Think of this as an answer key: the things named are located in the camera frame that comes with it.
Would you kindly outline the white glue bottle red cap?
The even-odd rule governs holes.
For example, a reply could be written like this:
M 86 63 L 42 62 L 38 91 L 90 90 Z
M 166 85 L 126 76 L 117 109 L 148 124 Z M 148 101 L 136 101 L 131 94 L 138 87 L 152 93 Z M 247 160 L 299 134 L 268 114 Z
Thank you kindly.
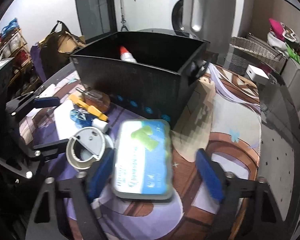
M 126 62 L 137 63 L 133 55 L 124 46 L 120 47 L 120 59 Z

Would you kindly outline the yellow plastic clip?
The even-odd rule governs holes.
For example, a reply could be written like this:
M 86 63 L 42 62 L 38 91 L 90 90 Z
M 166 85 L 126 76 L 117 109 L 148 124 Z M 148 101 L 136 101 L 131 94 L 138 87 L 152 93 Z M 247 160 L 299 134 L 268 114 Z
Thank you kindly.
M 85 103 L 76 94 L 74 94 L 74 93 L 70 94 L 69 99 L 74 104 L 78 105 L 79 107 L 84 108 L 88 113 L 98 117 L 100 120 L 108 121 L 108 117 L 105 114 L 103 114 L 98 108 L 96 108 L 93 105 L 89 105 L 89 104 Z

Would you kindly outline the wicker basket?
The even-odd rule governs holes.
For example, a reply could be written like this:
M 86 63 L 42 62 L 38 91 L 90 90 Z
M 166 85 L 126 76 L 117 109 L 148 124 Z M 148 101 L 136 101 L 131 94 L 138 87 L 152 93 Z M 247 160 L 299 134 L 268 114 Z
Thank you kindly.
M 230 46 L 254 56 L 272 68 L 276 68 L 280 65 L 280 53 L 272 52 L 269 48 L 266 48 L 255 41 L 243 37 L 232 36 L 230 39 Z

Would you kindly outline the blue eye drop bottle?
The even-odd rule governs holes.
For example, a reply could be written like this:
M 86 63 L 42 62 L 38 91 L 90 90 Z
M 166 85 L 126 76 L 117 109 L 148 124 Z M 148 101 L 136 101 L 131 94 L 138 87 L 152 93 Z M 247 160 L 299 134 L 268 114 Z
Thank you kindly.
M 109 129 L 109 124 L 106 121 L 98 119 L 83 108 L 72 109 L 70 111 L 70 119 L 75 123 L 77 128 L 94 127 L 102 133 L 106 133 Z

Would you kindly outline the black storage box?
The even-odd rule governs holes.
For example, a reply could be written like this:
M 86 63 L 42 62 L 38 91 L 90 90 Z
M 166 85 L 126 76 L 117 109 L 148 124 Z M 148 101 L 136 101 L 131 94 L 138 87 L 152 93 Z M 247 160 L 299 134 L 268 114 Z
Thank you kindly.
M 83 85 L 131 112 L 174 127 L 198 83 L 209 45 L 178 35 L 124 31 L 90 43 L 70 59 Z M 137 63 L 120 59 L 121 46 Z

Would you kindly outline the shoe rack with shoes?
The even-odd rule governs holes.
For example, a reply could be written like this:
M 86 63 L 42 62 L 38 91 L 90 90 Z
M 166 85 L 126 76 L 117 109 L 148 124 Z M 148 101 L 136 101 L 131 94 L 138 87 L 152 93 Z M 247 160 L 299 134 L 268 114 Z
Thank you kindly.
M 12 74 L 9 86 L 20 79 L 32 66 L 27 42 L 21 33 L 17 18 L 14 18 L 8 25 L 3 27 L 0 33 L 0 62 L 5 59 L 12 59 Z

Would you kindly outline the pile of clothes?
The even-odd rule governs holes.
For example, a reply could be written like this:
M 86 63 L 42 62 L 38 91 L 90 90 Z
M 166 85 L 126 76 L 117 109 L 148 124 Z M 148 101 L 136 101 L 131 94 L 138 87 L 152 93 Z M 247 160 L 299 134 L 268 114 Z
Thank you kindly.
M 300 38 L 287 25 L 269 18 L 270 29 L 267 33 L 267 43 L 287 58 L 300 64 Z

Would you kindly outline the floor mop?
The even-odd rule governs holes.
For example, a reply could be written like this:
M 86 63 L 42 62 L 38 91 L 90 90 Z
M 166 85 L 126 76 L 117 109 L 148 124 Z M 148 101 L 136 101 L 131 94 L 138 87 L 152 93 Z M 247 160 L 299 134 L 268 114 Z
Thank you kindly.
M 120 29 L 120 31 L 129 31 L 128 27 L 126 26 L 123 0 L 120 0 L 120 14 L 121 14 L 121 21 L 120 21 L 121 29 Z

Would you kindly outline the white electric kettle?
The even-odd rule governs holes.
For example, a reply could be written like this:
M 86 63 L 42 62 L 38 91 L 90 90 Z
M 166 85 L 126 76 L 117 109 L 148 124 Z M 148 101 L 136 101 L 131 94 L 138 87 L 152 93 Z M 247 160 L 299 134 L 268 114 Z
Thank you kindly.
M 209 51 L 226 54 L 234 24 L 236 0 L 184 0 L 184 29 L 210 42 Z

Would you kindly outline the white washing machine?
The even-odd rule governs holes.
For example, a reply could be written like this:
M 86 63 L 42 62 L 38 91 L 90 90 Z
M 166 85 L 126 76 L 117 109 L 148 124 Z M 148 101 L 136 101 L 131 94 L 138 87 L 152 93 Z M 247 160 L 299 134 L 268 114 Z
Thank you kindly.
M 184 0 L 170 0 L 169 23 L 170 29 L 175 35 L 193 38 L 183 27 L 183 3 Z

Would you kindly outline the small white box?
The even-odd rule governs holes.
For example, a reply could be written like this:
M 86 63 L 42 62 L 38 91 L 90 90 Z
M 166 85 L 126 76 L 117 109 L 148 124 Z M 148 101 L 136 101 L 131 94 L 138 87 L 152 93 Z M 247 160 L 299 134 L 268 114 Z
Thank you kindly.
M 247 69 L 246 69 L 246 74 L 249 76 L 249 78 L 256 82 L 256 83 L 260 83 L 262 85 L 265 85 L 268 80 L 269 77 L 267 76 L 267 74 L 260 68 L 255 67 L 253 65 L 248 65 Z

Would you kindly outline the wet wipes pack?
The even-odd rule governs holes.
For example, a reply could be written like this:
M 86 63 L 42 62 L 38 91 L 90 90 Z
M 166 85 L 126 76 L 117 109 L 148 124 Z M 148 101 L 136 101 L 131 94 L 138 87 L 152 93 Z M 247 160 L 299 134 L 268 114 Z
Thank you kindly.
M 173 194 L 170 125 L 162 119 L 121 123 L 111 187 L 123 199 L 166 201 Z

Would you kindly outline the anime print desk mat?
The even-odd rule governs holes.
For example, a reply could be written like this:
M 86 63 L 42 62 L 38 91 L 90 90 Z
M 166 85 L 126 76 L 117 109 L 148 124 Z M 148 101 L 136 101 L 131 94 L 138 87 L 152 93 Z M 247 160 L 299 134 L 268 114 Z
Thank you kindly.
M 258 90 L 252 81 L 237 75 L 220 66 L 216 66 L 217 74 L 224 87 L 245 102 L 260 106 Z M 53 95 L 60 96 L 60 111 L 52 114 L 43 126 L 33 135 L 36 142 L 51 142 L 57 135 L 64 139 L 72 135 L 74 124 L 58 131 L 58 125 L 69 121 L 70 101 L 68 96 L 79 85 L 79 75 L 72 64 L 67 65 L 44 83 L 43 93 L 54 87 Z M 177 142 L 177 132 L 173 131 L 172 150 L 173 189 L 169 203 L 146 202 L 145 200 L 130 201 L 116 197 L 108 183 L 101 196 L 92 203 L 100 226 L 108 239 L 205 239 L 211 226 L 218 205 L 208 195 L 206 183 L 200 178 L 195 167 L 195 150 L 204 146 L 207 154 L 214 161 L 220 162 L 222 168 L 233 172 L 240 178 L 255 180 L 261 152 L 261 117 L 253 106 L 227 101 L 217 91 L 213 97 L 204 100 L 208 104 L 209 122 L 206 127 Z

